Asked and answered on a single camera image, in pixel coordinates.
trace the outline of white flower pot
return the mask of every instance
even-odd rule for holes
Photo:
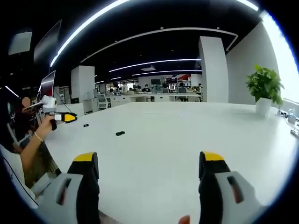
[[[272,100],[260,98],[256,103],[256,114],[261,117],[267,118],[271,108]]]

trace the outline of green leaves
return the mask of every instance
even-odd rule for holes
[[[247,76],[247,87],[250,94],[255,97],[256,102],[260,98],[272,99],[273,103],[282,105],[283,101],[280,97],[280,88],[284,86],[280,83],[279,75],[268,68],[262,68],[255,65],[256,72]]]

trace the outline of ceiling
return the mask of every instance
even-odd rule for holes
[[[60,1],[17,4],[7,45],[13,34],[32,31],[30,52],[7,57],[8,70],[1,75],[1,84],[19,91],[21,87],[39,87],[49,68],[33,65],[33,50],[47,31],[62,20],[58,48],[85,20],[115,0]],[[109,81],[114,77],[132,78],[144,73],[138,66],[109,72],[124,66],[170,59],[200,58],[198,42],[201,35],[220,37],[226,49],[234,37],[230,34],[203,30],[173,30],[170,28],[210,28],[238,35],[232,49],[260,21],[256,12],[236,0],[131,0],[113,8],[87,26],[59,56],[55,85],[71,83],[71,70],[78,65],[95,66],[95,81]],[[150,31],[164,31],[119,41]],[[116,43],[92,57],[94,52]],[[167,62],[153,64],[157,71],[193,70],[195,62]]]

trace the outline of bracelet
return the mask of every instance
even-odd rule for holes
[[[36,132],[34,132],[34,135],[35,135],[41,142],[43,142],[43,140],[36,134]]]

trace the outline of water bottle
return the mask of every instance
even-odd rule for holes
[[[288,122],[290,124],[293,124],[293,125],[296,123],[296,115],[295,115],[295,109],[294,108],[291,108],[289,110]]]

